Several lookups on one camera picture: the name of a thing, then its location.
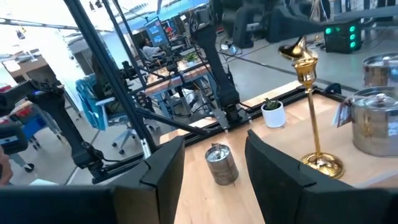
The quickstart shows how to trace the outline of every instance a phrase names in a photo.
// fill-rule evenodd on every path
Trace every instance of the gold candlestick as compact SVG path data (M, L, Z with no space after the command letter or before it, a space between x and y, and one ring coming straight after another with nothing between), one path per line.
M315 116L312 97L312 84L317 79L317 73L315 70L317 63L318 59L315 57L303 57L296 60L292 65L297 72L298 81L305 87L305 92L308 94L308 105L310 107L312 132L315 142L315 153L303 156L301 161L331 178L339 179L344 173L343 162L334 155L321 152L317 117Z

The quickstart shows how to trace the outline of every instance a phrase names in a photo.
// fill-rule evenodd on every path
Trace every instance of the small potted plant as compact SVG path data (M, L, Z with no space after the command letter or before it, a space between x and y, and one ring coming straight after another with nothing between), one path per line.
M187 62L187 67L195 66L195 60L198 59L196 52L191 52L184 57Z
M284 105L280 101L266 98L261 111L268 128L279 128L286 123Z

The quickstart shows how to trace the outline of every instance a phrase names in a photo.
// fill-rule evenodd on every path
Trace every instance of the metal tin can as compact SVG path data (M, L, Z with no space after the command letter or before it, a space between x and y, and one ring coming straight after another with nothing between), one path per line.
M238 178L239 172L228 146L213 144L207 150L205 159L217 184L229 185Z
M398 156L396 89L380 86L360 90L351 99L353 143L374 156Z
M398 86L398 53L384 53L363 60L364 87Z

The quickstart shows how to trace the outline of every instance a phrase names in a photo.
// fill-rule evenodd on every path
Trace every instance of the metal rod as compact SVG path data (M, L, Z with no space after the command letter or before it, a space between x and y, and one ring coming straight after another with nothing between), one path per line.
M136 48L136 51L138 53L139 58L141 59L142 64L147 68L147 62L145 61L145 57L142 55L142 52L139 48L139 44L137 43L136 39L134 38L134 36L132 35L129 23L127 22L126 18L124 17L124 14L122 12L122 9L119 5L119 1L118 0L113 0L113 4L116 6L116 9L118 10L118 13L120 14L120 17L122 18L122 21L124 23L124 26L127 29L127 33L129 34L132 43L134 44L134 47Z
M80 30L79 27L75 26L65 26L65 25L56 25L56 24L44 24L41 22L29 22L29 21L22 21L18 19L7 19L7 18L0 18L1 25L9 25L9 26L29 26L29 27L45 27L45 28L54 28L54 29L66 29L66 30ZM111 30L101 30L96 29L100 32L112 32Z
M319 142L318 124L317 124L317 117L315 116L315 108L313 106L312 91L313 91L312 89L308 90L308 105L310 107L313 140L315 142L315 155L318 158L321 156L321 144Z
M143 117L147 118L147 119L154 119L154 120L159 121L161 123L168 124L168 125L176 127L176 128L180 128L180 129L182 129L184 131L189 131L191 133L195 133L195 134L199 134L199 135L208 134L208 131L205 131L202 128L192 127L192 126L189 126L187 124L183 124L183 123L180 123L178 121L165 118L165 117L163 117L163 116L161 116L159 114L153 113L151 111L147 111L147 110L144 110L144 109L141 109L141 108L137 108L137 112L139 114L141 114Z
M68 6L71 15L80 28L83 37L86 39L88 46L93 52L93 55L96 56L103 74L109 81L116 98L123 105L130 123L137 131L138 137L140 139L146 138L149 148L151 150L156 150L156 144L150 135L150 132L146 128L142 116L137 114L136 106L132 101L131 96L127 93L127 87L124 86L119 70L115 67L114 62L109 57L100 37L98 37L98 34L95 32L94 26L90 22L80 0L64 0L64 2Z
M135 69L135 71L136 71L136 73L138 75L138 79L141 82L141 85L142 86L146 86L146 82L145 82L144 78L141 75L141 71L139 70L137 62L134 60L134 56L132 55L132 53L130 51L130 48L129 48L129 46L128 46L128 44L127 44L127 42L126 42L126 40L125 40L125 38L123 36L122 30L120 29L119 24L116 21L116 18L114 17L114 15L113 15L113 12L112 12L111 6L109 6L108 0L103 0L102 2L104 4L104 6L105 6L106 12L109 15L109 18L111 19L111 22L112 22L112 24L114 26L115 31L116 31L120 41L122 42L122 45L123 45L123 47L124 47L124 49L126 51L126 54L129 57L130 62L132 63L132 67Z

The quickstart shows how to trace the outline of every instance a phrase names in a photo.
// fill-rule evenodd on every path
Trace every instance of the office chair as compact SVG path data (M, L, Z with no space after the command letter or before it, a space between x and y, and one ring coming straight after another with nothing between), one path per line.
M81 80L76 81L76 89L81 100L81 105L86 114L86 118L91 126L99 131L105 131L109 127L116 125L126 125L127 129L120 134L112 143L113 147L118 146L116 143L123 140L120 145L120 154L124 154L123 146L132 137L135 139L136 130L129 126L127 115L124 113L107 114L106 104L115 100L110 97L105 100L98 100L94 94L93 86L96 83L95 74L87 75Z

